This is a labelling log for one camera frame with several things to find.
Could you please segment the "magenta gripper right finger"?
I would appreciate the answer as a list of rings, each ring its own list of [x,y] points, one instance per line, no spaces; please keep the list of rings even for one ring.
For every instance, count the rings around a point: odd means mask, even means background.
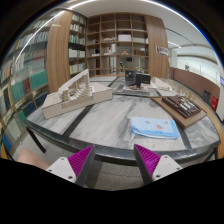
[[[134,145],[134,156],[145,185],[182,169],[169,155],[158,155],[151,150]]]

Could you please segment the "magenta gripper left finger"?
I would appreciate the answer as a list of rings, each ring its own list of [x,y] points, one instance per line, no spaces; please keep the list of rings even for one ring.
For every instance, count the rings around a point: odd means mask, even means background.
[[[69,158],[60,157],[48,169],[49,173],[83,187],[95,157],[94,146],[78,151]]]

